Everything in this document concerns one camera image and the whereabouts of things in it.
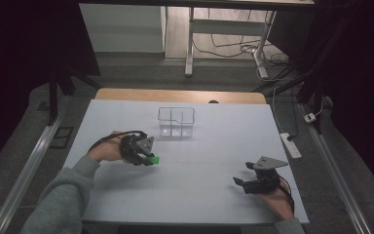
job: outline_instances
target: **white table leg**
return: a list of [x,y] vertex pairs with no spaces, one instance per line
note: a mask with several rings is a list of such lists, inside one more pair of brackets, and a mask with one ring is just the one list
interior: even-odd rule
[[266,72],[266,68],[264,66],[263,59],[261,58],[261,55],[263,53],[263,48],[267,40],[267,36],[269,35],[270,27],[272,26],[272,21],[275,16],[276,12],[271,12],[270,14],[268,13],[267,21],[266,24],[263,28],[262,35],[260,37],[260,43],[259,46],[257,47],[256,51],[253,51],[253,57],[254,60],[256,61],[257,64],[257,69],[260,74],[260,78],[262,79],[268,79],[269,76]]
[[189,21],[186,70],[185,70],[186,77],[191,77],[193,75],[193,27],[194,27],[194,8],[190,8],[190,21]]

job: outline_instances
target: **wooden floor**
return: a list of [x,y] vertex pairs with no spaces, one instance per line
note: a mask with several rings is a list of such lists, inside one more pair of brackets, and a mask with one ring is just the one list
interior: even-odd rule
[[[242,21],[264,21],[265,11],[250,11],[250,10],[230,10],[230,9],[208,9],[196,8],[195,19],[214,19],[214,20],[242,20]],[[185,59],[188,30],[189,30],[189,9],[180,7],[168,7],[168,22],[166,33],[166,59]],[[240,45],[216,47],[213,45],[235,44],[242,41],[242,36],[238,35],[212,35],[211,34],[194,34],[194,42],[196,47],[201,51],[208,51],[216,53],[216,56],[210,53],[203,53],[194,48],[194,59],[245,59],[253,60],[251,53],[243,53],[239,56],[232,57],[233,55],[242,52]],[[259,37],[245,36],[243,42],[246,45],[257,46],[258,42],[245,43],[250,41],[257,41]],[[281,53],[274,46],[266,46],[264,48],[266,58],[270,58],[273,54]],[[275,56],[274,59],[287,59],[286,55]]]

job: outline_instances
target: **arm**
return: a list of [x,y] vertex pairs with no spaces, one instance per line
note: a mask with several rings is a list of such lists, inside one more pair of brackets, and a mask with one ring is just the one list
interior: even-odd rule
[[[280,185],[288,190],[287,185],[282,179],[280,179]],[[275,223],[279,233],[305,234],[299,219],[293,215],[286,195],[280,189],[277,188],[270,193],[255,195],[263,200],[269,209],[280,219],[279,222]]]
[[81,233],[95,171],[102,160],[121,159],[119,143],[118,138],[110,139],[88,152],[72,169],[62,169],[44,189],[21,233]]

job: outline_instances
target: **white wall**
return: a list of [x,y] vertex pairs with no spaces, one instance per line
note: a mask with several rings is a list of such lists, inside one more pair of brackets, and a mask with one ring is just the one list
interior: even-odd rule
[[96,52],[162,53],[164,7],[80,4]]

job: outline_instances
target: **triangular metal plate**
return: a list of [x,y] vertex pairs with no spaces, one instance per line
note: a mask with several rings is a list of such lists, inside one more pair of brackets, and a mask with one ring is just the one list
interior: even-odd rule
[[141,139],[137,141],[136,145],[146,154],[150,154],[151,150],[153,149],[153,142],[154,142],[154,137],[151,136],[146,139]]
[[286,163],[284,161],[262,156],[259,159],[259,161],[257,161],[257,163],[254,165],[254,169],[269,170],[269,169],[284,167],[284,166],[287,166],[287,165],[288,165],[288,163]]

